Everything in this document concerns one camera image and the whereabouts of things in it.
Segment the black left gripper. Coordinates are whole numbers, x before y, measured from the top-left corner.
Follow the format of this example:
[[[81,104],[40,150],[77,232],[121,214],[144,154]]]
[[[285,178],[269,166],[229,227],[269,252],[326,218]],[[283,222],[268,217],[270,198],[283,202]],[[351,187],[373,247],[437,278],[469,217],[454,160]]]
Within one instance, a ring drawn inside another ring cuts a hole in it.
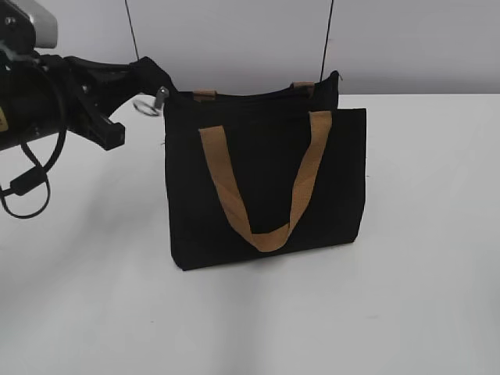
[[[133,93],[156,96],[166,88],[170,95],[176,94],[170,75],[147,56],[129,65],[60,55],[41,55],[40,60],[62,87],[69,129],[105,151],[125,143],[124,125],[109,117]]]

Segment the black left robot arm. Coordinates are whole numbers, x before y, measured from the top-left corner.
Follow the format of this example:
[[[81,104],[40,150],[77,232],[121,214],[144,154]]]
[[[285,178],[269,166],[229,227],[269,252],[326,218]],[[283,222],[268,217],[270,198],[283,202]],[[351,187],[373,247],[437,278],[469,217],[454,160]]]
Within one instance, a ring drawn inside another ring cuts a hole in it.
[[[175,92],[167,72],[149,57],[128,64],[41,55],[27,16],[1,4],[1,148],[71,131],[105,150],[125,142],[110,116],[138,94]]]

